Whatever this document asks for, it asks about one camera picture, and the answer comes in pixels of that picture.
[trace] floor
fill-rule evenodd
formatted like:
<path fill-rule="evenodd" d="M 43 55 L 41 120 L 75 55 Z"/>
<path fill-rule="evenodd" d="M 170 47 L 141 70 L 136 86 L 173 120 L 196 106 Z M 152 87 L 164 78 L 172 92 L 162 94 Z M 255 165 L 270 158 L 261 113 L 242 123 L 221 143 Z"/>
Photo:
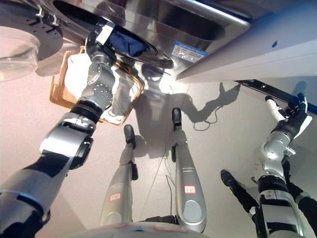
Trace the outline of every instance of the floor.
<path fill-rule="evenodd" d="M 46 133 L 67 110 L 48 100 L 49 77 L 35 74 L 1 83 L 1 180 L 39 157 Z M 160 90 L 167 85 L 172 94 Z M 235 82 L 181 84 L 160 82 L 146 91 L 126 123 L 137 136 L 135 161 L 139 179 L 133 186 L 133 220 L 170 213 L 170 190 L 166 175 L 174 179 L 171 161 L 171 110 L 183 111 L 190 151 L 200 176 L 207 205 L 209 237 L 256 237 L 255 227 L 243 208 L 219 178 L 230 170 L 251 195 L 257 188 L 250 180 L 256 148 L 275 126 L 264 96 Z M 317 120 L 295 140 L 298 154 L 290 159 L 294 183 L 317 198 Z M 107 186 L 114 174 L 125 140 L 123 127 L 99 125 L 86 164 L 71 171 L 52 206 L 50 222 L 37 238 L 65 237 L 98 226 Z M 172 212 L 175 214 L 174 187 Z M 314 237 L 303 219 L 307 237 Z"/>

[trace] washing machine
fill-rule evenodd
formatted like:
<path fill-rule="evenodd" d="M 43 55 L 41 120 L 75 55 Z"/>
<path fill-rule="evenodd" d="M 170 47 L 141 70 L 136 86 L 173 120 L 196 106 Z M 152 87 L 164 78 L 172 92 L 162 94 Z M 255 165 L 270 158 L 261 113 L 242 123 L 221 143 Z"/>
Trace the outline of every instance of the washing machine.
<path fill-rule="evenodd" d="M 69 47 L 74 47 L 74 44 L 83 45 L 96 22 L 104 18 L 115 23 L 122 32 L 142 42 L 144 50 L 137 57 L 114 47 L 118 58 L 135 67 L 141 78 L 146 79 L 153 74 L 174 77 L 243 34 L 250 28 L 252 21 L 297 2 L 299 1 L 2 0 L 0 26 L 6 30 L 11 28 L 26 32 L 26 36 L 22 36 L 21 32 L 15 33 L 21 36 L 22 43 L 20 50 L 13 51 L 14 56 L 17 61 L 21 61 L 19 56 L 23 55 L 23 60 L 29 65 L 24 71 L 23 67 L 19 69 L 20 76 L 36 67 L 41 71 L 43 61 L 46 62 L 46 67 L 50 65 L 49 68 L 54 68 L 50 57 L 65 46 L 65 41 Z M 29 45 L 32 49 L 38 47 L 38 51 L 31 50 L 30 53 Z M 55 60 L 54 63 L 59 64 L 55 67 L 58 69 L 60 60 Z M 7 71 L 14 67 L 16 65 L 6 66 Z"/>

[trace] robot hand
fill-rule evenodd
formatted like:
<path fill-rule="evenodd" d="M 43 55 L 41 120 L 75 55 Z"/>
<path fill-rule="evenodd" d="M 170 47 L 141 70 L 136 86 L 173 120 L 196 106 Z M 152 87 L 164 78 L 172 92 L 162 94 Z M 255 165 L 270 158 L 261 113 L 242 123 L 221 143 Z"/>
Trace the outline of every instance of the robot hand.
<path fill-rule="evenodd" d="M 313 119 L 307 115 L 308 104 L 302 93 L 298 94 L 298 103 L 296 105 L 289 104 L 286 110 L 283 110 L 271 96 L 267 96 L 265 100 L 272 115 L 278 121 L 273 131 L 286 132 L 292 139 L 303 133 Z"/>

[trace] white sticker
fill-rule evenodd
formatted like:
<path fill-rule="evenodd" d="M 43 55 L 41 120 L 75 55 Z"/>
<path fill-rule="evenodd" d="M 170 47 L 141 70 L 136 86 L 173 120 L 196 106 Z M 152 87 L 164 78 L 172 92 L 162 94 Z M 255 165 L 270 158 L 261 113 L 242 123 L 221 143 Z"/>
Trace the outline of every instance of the white sticker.
<path fill-rule="evenodd" d="M 195 186 L 187 186 L 187 185 L 185 185 L 184 186 L 184 189 L 185 189 L 185 193 L 186 194 L 193 194 L 193 193 L 196 193 L 196 188 L 195 188 Z"/>
<path fill-rule="evenodd" d="M 208 54 L 193 47 L 187 46 L 183 43 L 176 42 L 172 55 L 187 60 L 189 62 L 196 63 L 198 60 L 202 59 Z"/>
<path fill-rule="evenodd" d="M 110 202 L 119 200 L 120 198 L 121 198 L 121 193 L 120 192 L 115 193 L 115 194 L 110 196 Z"/>

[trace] white cloth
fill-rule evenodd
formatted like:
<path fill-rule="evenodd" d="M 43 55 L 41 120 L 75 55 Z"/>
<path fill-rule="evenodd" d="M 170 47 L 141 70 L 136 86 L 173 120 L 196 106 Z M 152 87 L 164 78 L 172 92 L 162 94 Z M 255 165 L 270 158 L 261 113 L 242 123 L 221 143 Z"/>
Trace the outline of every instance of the white cloth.
<path fill-rule="evenodd" d="M 87 86 L 88 70 L 91 65 L 90 58 L 87 54 L 71 55 L 67 60 L 67 64 L 67 72 L 64 79 L 65 87 L 76 99 L 79 99 Z M 113 66 L 111 69 L 116 79 L 112 88 L 112 94 L 114 95 L 119 85 L 119 76 L 115 72 L 116 67 Z M 111 109 L 110 107 L 104 111 L 101 118 L 111 123 L 120 124 L 123 116 L 114 116 Z"/>

